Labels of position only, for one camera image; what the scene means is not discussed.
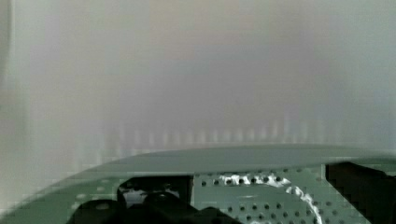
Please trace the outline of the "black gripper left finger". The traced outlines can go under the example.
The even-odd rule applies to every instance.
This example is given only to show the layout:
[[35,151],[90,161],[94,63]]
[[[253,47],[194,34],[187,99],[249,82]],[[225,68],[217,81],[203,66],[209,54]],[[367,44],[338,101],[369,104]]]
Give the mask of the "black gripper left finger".
[[66,224],[240,224],[219,209],[197,210],[167,192],[152,192],[142,203],[123,208],[116,201],[96,200],[78,207]]

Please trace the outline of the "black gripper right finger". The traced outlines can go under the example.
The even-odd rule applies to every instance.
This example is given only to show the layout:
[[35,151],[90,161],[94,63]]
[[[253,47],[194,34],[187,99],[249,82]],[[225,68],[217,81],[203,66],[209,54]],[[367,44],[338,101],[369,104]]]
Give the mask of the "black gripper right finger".
[[325,177],[371,224],[396,223],[394,176],[352,162],[340,162],[327,164]]

